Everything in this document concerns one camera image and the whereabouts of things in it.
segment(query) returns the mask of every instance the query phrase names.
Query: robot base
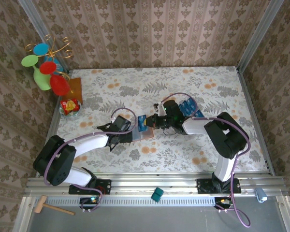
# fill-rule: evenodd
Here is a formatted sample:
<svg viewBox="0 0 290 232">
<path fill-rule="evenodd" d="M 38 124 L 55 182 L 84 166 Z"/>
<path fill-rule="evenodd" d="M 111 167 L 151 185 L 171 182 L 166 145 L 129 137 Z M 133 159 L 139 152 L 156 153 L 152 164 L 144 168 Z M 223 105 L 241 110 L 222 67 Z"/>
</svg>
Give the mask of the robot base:
<svg viewBox="0 0 290 232">
<path fill-rule="evenodd" d="M 83 169 L 91 175 L 91 180 L 86 185 L 87 188 L 99 189 L 103 195 L 111 194 L 111 188 L 112 188 L 111 180 L 97 179 L 97 177 L 91 171 L 89 171 L 86 168 L 83 168 Z M 80 189 L 74 185 L 70 185 L 69 194 L 70 195 L 96 195 L 98 194 L 98 192 L 94 190 Z"/>
<path fill-rule="evenodd" d="M 198 194 L 231 193 L 231 179 L 221 182 L 213 173 L 211 179 L 197 179 Z M 240 182 L 233 179 L 233 192 L 242 193 Z"/>
</svg>

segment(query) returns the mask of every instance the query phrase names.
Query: wooden hammer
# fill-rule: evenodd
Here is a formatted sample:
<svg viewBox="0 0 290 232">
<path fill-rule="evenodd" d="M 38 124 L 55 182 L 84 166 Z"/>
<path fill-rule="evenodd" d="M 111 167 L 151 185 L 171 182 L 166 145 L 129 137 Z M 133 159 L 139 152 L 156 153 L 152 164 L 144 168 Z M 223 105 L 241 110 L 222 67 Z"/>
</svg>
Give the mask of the wooden hammer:
<svg viewBox="0 0 290 232">
<path fill-rule="evenodd" d="M 47 197 L 42 195 L 37 203 L 37 206 L 35 207 L 34 209 L 34 212 L 35 213 L 40 213 L 43 206 L 47 207 L 47 208 L 50 208 L 50 209 L 55 209 L 55 210 L 58 210 L 58 211 L 61 211 L 63 213 L 67 213 L 67 214 L 71 214 L 71 215 L 75 215 L 75 212 L 72 212 L 72 211 L 69 211 L 69 210 L 66 210 L 66 209 L 61 209 L 59 207 L 56 207 L 56 206 L 52 206 L 52 205 L 49 205 L 49 204 L 45 204 L 44 202 L 46 202 L 46 199 Z"/>
</svg>

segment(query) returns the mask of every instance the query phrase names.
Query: teal block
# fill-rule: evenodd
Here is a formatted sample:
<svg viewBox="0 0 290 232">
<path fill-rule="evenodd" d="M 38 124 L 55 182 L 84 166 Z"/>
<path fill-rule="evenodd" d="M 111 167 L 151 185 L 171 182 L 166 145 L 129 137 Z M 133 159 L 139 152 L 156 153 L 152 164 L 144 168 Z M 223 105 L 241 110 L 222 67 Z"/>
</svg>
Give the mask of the teal block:
<svg viewBox="0 0 290 232">
<path fill-rule="evenodd" d="M 156 188 L 154 193 L 158 194 L 159 196 L 162 196 L 163 195 L 163 190 L 160 189 L 160 188 Z"/>
<path fill-rule="evenodd" d="M 153 199 L 156 202 L 159 202 L 160 201 L 160 198 L 161 198 L 161 196 L 159 196 L 156 193 L 153 193 L 153 195 L 151 196 L 151 199 Z"/>
</svg>

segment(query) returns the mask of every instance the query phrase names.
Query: patterned wallpaper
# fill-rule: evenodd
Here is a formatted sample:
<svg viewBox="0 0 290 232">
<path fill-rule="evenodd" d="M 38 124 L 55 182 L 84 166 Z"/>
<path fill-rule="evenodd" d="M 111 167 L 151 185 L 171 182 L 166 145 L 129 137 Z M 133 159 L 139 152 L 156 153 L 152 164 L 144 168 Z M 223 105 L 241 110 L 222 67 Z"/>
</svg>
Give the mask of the patterned wallpaper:
<svg viewBox="0 0 290 232">
<path fill-rule="evenodd" d="M 285 0 L 244 77 L 275 171 L 290 193 L 290 0 Z"/>
<path fill-rule="evenodd" d="M 54 110 L 33 70 L 20 61 L 24 46 L 40 41 L 17 1 L 0 1 L 0 232 L 12 231 L 32 164 L 43 146 Z"/>
<path fill-rule="evenodd" d="M 34 0 L 70 69 L 236 66 L 269 0 Z"/>
</svg>

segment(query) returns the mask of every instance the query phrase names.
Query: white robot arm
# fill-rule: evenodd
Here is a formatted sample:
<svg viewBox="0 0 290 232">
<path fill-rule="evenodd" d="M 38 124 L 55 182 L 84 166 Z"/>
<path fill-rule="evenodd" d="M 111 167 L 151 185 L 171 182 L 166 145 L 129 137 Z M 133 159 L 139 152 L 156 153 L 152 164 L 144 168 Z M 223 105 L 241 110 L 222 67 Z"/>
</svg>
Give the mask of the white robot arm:
<svg viewBox="0 0 290 232">
<path fill-rule="evenodd" d="M 78 186 L 88 186 L 95 176 L 85 168 L 73 167 L 73 160 L 90 150 L 110 147 L 112 151 L 119 143 L 132 142 L 130 121 L 118 116 L 113 123 L 97 127 L 91 134 L 80 136 L 74 140 L 64 141 L 57 135 L 52 136 L 33 163 L 33 168 L 41 175 L 47 176 L 47 181 L 57 186 L 70 183 Z"/>
<path fill-rule="evenodd" d="M 159 114 L 148 117 L 145 122 L 147 126 L 156 129 L 172 127 L 179 134 L 205 134 L 210 137 L 219 153 L 217 166 L 212 175 L 213 191 L 211 193 L 230 190 L 236 156 L 249 142 L 247 133 L 226 112 L 216 118 L 195 118 L 184 117 L 174 100 L 155 106 L 159 109 Z"/>
</svg>

